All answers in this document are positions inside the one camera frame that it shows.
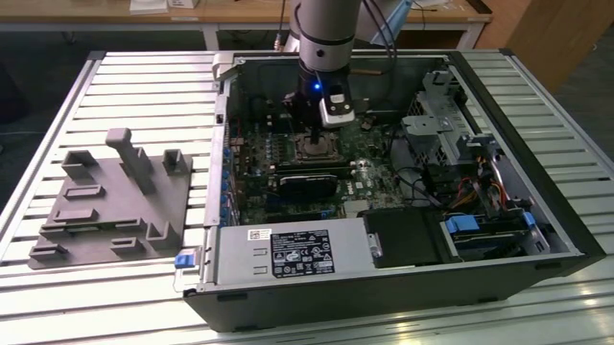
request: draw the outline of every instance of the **warning label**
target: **warning label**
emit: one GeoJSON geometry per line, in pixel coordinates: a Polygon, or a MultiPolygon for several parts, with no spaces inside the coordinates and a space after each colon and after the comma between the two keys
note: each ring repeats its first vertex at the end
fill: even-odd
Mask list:
{"type": "Polygon", "coordinates": [[[329,230],[271,234],[271,259],[277,278],[334,273],[329,230]]]}

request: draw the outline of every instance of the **cable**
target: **cable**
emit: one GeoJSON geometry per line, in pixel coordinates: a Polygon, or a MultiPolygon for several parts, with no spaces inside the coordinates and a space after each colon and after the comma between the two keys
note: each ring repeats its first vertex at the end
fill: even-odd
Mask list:
{"type": "Polygon", "coordinates": [[[414,4],[415,4],[418,7],[421,7],[419,11],[421,11],[421,13],[422,13],[422,31],[425,31],[425,30],[426,30],[425,12],[426,12],[427,10],[425,9],[425,7],[422,7],[422,5],[421,5],[418,2],[414,2],[414,4]]]}
{"type": "Polygon", "coordinates": [[[282,2],[282,14],[279,14],[279,29],[278,29],[278,35],[282,34],[282,23],[285,21],[285,12],[286,12],[286,0],[282,2]]]}
{"type": "Polygon", "coordinates": [[[7,132],[0,135],[24,135],[24,134],[46,134],[46,132],[7,132]]]}
{"type": "Polygon", "coordinates": [[[426,190],[423,190],[422,188],[417,187],[415,186],[415,183],[411,183],[410,181],[407,181],[403,176],[399,175],[399,170],[395,171],[397,173],[397,176],[399,177],[399,181],[402,183],[405,183],[411,189],[413,189],[413,192],[414,191],[418,191],[423,196],[426,196],[426,198],[429,199],[429,201],[432,202],[433,206],[437,207],[437,208],[441,208],[441,209],[449,209],[441,202],[440,200],[432,195],[429,194],[429,192],[426,190]]]}
{"type": "MultiPolygon", "coordinates": [[[[394,34],[393,34],[393,29],[391,29],[391,26],[389,25],[387,23],[387,20],[386,20],[386,17],[385,17],[385,13],[382,12],[382,9],[379,7],[379,5],[375,3],[374,0],[370,0],[371,4],[374,5],[375,7],[375,10],[382,18],[382,21],[383,21],[383,25],[386,26],[386,31],[389,33],[389,35],[391,36],[391,42],[390,42],[390,47],[393,49],[393,61],[391,61],[391,67],[389,68],[389,71],[386,73],[390,72],[390,80],[389,80],[389,84],[387,84],[387,87],[386,87],[386,91],[383,92],[383,96],[381,97],[381,100],[378,102],[374,102],[371,104],[371,108],[375,108],[378,107],[382,103],[385,103],[391,95],[391,92],[393,92],[393,85],[394,85],[394,70],[397,69],[397,62],[398,62],[398,50],[397,50],[397,44],[394,43],[394,34]]],[[[373,12],[370,10],[370,7],[367,5],[367,3],[365,3],[366,6],[365,8],[367,9],[367,12],[370,13],[370,16],[373,15],[373,12]]],[[[371,16],[371,19],[374,20],[374,23],[377,25],[377,28],[378,28],[378,32],[383,38],[383,41],[386,43],[386,46],[389,47],[389,41],[385,37],[385,34],[382,32],[382,29],[381,29],[381,26],[377,24],[377,20],[374,19],[374,17],[371,16]]]]}
{"type": "Polygon", "coordinates": [[[369,5],[367,0],[363,0],[363,5],[365,5],[365,9],[367,10],[369,17],[371,17],[371,21],[374,22],[374,25],[377,27],[377,32],[381,34],[381,37],[383,39],[383,46],[386,47],[386,55],[387,55],[387,58],[391,61],[391,66],[389,67],[389,69],[385,72],[382,72],[383,74],[386,74],[386,73],[390,73],[393,71],[393,69],[394,69],[394,67],[397,65],[397,60],[395,60],[395,58],[393,56],[391,45],[389,45],[389,42],[387,42],[387,39],[386,39],[386,36],[385,36],[385,32],[382,31],[381,25],[377,22],[375,14],[374,14],[374,11],[371,11],[371,7],[369,5]]]}
{"type": "Polygon", "coordinates": [[[274,43],[274,49],[277,51],[282,50],[282,25],[285,22],[285,12],[286,12],[286,0],[282,2],[282,14],[279,14],[279,29],[278,29],[278,35],[275,37],[275,43],[274,43]]]}

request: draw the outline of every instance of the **metal slat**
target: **metal slat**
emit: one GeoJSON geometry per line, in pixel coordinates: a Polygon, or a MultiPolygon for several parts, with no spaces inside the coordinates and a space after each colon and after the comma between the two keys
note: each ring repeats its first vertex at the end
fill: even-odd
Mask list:
{"type": "Polygon", "coordinates": [[[614,196],[614,181],[562,183],[558,189],[566,198],[614,196]]]}
{"type": "Polygon", "coordinates": [[[99,74],[92,79],[92,85],[178,83],[190,81],[214,81],[214,77],[211,73],[99,74]]]}
{"type": "MultiPolygon", "coordinates": [[[[477,117],[476,122],[481,128],[489,128],[482,117],[477,117]]],[[[517,129],[564,127],[561,120],[556,116],[510,117],[510,122],[517,129]]]]}
{"type": "Polygon", "coordinates": [[[585,167],[553,167],[546,169],[548,174],[557,183],[573,180],[609,179],[606,172],[598,165],[585,167]]]}
{"type": "Polygon", "coordinates": [[[484,77],[481,80],[485,86],[525,86],[528,84],[522,77],[484,77]]]}
{"type": "Polygon", "coordinates": [[[215,92],[86,96],[80,102],[80,106],[137,106],[141,104],[215,102],[215,98],[215,92]]]}
{"type": "Polygon", "coordinates": [[[71,284],[86,283],[118,278],[154,277],[159,275],[171,275],[175,273],[173,258],[166,258],[166,262],[159,264],[134,264],[133,266],[108,268],[96,268],[90,265],[88,270],[63,271],[62,269],[44,270],[38,275],[30,275],[32,272],[27,265],[19,265],[19,276],[2,277],[0,269],[0,290],[8,288],[34,288],[48,284],[71,284]]]}
{"type": "Polygon", "coordinates": [[[135,129],[170,129],[170,128],[190,128],[190,127],[211,127],[215,125],[215,116],[211,115],[193,115],[193,116],[158,116],[151,119],[139,117],[115,118],[115,119],[83,119],[72,120],[67,125],[70,132],[87,132],[87,131],[107,131],[111,128],[122,126],[135,129]]]}
{"type": "Polygon", "coordinates": [[[536,155],[545,167],[574,167],[581,165],[596,165],[596,158],[586,152],[548,153],[536,155]]]}
{"type": "Polygon", "coordinates": [[[488,86],[486,89],[493,96],[536,94],[536,91],[530,86],[488,86]]]}
{"type": "Polygon", "coordinates": [[[473,70],[480,77],[520,77],[521,74],[513,68],[480,68],[473,70]]]}
{"type": "Polygon", "coordinates": [[[182,294],[173,290],[173,279],[174,276],[166,276],[4,292],[0,294],[0,317],[153,300],[177,300],[182,294]]]}
{"type": "Polygon", "coordinates": [[[584,216],[582,222],[585,223],[586,226],[601,226],[601,225],[614,226],[614,213],[600,214],[596,216],[584,216]]]}
{"type": "Polygon", "coordinates": [[[510,63],[506,60],[469,60],[468,63],[476,70],[480,70],[481,68],[510,68],[510,63]]]}
{"type": "Polygon", "coordinates": [[[193,65],[102,65],[98,74],[211,72],[211,64],[193,65]]]}
{"type": "Polygon", "coordinates": [[[107,56],[103,65],[163,65],[182,63],[211,63],[213,55],[185,55],[185,56],[107,56]]]}
{"type": "Polygon", "coordinates": [[[534,154],[554,152],[584,152],[585,147],[576,139],[541,140],[528,143],[534,154]]]}
{"type": "MultiPolygon", "coordinates": [[[[211,128],[143,129],[133,131],[133,144],[211,139],[211,128]]],[[[68,133],[60,137],[62,146],[98,145],[104,143],[107,132],[68,133]]]]}
{"type": "Polygon", "coordinates": [[[175,51],[175,52],[107,52],[106,56],[185,56],[185,55],[215,55],[217,52],[201,51],[175,51]]]}
{"type": "Polygon", "coordinates": [[[213,114],[214,103],[157,104],[145,106],[95,106],[79,108],[75,119],[143,117],[143,116],[177,116],[213,114]]]}
{"type": "Polygon", "coordinates": [[[118,95],[137,93],[171,93],[171,92],[203,92],[213,91],[214,83],[153,83],[126,85],[92,85],[87,89],[87,95],[118,95]]]}
{"type": "Polygon", "coordinates": [[[468,61],[506,60],[506,57],[500,52],[465,52],[462,56],[468,61]]]}
{"type": "MultiPolygon", "coordinates": [[[[482,114],[480,114],[478,109],[474,106],[468,106],[468,110],[472,115],[482,117],[482,114]]],[[[553,110],[550,110],[546,106],[502,106],[501,110],[508,117],[554,115],[553,110]]]]}
{"type": "Polygon", "coordinates": [[[581,216],[614,213],[614,197],[570,200],[569,203],[581,216]]]}

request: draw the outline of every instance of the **black cable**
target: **black cable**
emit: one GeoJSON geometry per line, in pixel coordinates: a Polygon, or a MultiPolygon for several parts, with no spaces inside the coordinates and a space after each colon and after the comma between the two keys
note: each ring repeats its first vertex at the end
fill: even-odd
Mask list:
{"type": "MultiPolygon", "coordinates": [[[[390,45],[391,45],[391,48],[393,48],[393,54],[394,54],[394,60],[393,60],[393,64],[391,64],[391,68],[390,68],[390,80],[389,80],[389,84],[387,84],[387,87],[386,87],[386,91],[383,92],[383,97],[381,98],[381,100],[378,102],[374,102],[371,104],[371,108],[375,108],[378,107],[382,103],[385,103],[391,95],[391,92],[393,92],[393,87],[394,87],[394,70],[397,69],[397,61],[398,61],[398,50],[397,50],[397,44],[394,43],[394,34],[393,34],[393,29],[391,29],[391,26],[389,25],[387,23],[387,20],[386,20],[386,17],[385,17],[385,13],[382,12],[382,9],[379,7],[379,5],[377,4],[377,2],[374,0],[370,0],[371,4],[374,5],[375,7],[375,10],[378,12],[378,14],[381,15],[381,18],[382,18],[382,21],[383,21],[383,25],[386,26],[386,31],[389,33],[389,35],[391,36],[391,42],[390,42],[390,45]]],[[[389,44],[389,41],[383,35],[383,32],[381,30],[381,27],[378,25],[378,30],[379,30],[379,33],[381,33],[381,36],[383,38],[383,41],[386,42],[386,44],[389,44]]]]}
{"type": "Polygon", "coordinates": [[[448,210],[449,208],[446,207],[446,205],[444,205],[442,202],[432,194],[429,194],[429,192],[426,190],[423,190],[422,188],[417,187],[415,183],[411,183],[410,181],[407,181],[403,178],[403,176],[399,175],[398,171],[399,170],[397,170],[395,173],[397,173],[397,176],[399,177],[399,181],[413,189],[413,193],[415,191],[418,191],[429,199],[429,201],[432,202],[432,205],[434,207],[448,210]]]}
{"type": "Polygon", "coordinates": [[[301,31],[301,34],[302,34],[303,29],[301,28],[299,9],[301,9],[301,4],[295,7],[295,21],[297,21],[297,26],[299,27],[299,31],[301,31]]]}
{"type": "Polygon", "coordinates": [[[422,31],[425,31],[425,30],[426,30],[425,12],[426,12],[427,10],[425,9],[425,7],[422,7],[422,5],[421,5],[418,2],[414,2],[414,4],[415,4],[418,7],[421,7],[419,11],[421,11],[421,13],[422,13],[422,31]]]}
{"type": "Polygon", "coordinates": [[[385,36],[385,32],[382,31],[381,25],[377,22],[375,14],[374,14],[374,11],[371,11],[371,7],[369,5],[367,0],[363,0],[363,5],[365,5],[365,9],[367,10],[369,17],[371,17],[371,21],[374,22],[374,25],[377,27],[377,32],[381,34],[381,37],[383,39],[383,46],[386,47],[386,55],[387,55],[387,58],[390,59],[390,62],[391,62],[391,66],[383,72],[383,74],[387,74],[387,73],[393,72],[393,70],[394,70],[394,67],[397,65],[397,59],[395,59],[395,56],[393,55],[391,46],[389,45],[389,42],[387,42],[387,39],[386,39],[386,36],[385,36]]]}
{"type": "Polygon", "coordinates": [[[278,35],[282,34],[282,23],[285,21],[285,11],[286,11],[286,0],[282,2],[282,14],[279,15],[279,30],[278,30],[278,35]]]}

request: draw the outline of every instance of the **blue latch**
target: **blue latch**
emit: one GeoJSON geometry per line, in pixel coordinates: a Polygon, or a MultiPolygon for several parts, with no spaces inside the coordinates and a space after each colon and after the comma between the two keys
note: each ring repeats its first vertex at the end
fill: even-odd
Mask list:
{"type": "Polygon", "coordinates": [[[529,229],[537,225],[536,218],[532,212],[522,213],[522,218],[525,222],[528,222],[529,229]]]}
{"type": "Polygon", "coordinates": [[[450,219],[445,222],[445,226],[449,229],[450,234],[454,234],[458,231],[480,230],[477,218],[470,215],[450,217],[450,219]]]}
{"type": "Polygon", "coordinates": [[[197,254],[179,254],[175,257],[175,268],[183,269],[183,268],[193,268],[195,267],[195,262],[197,261],[197,254]]]}

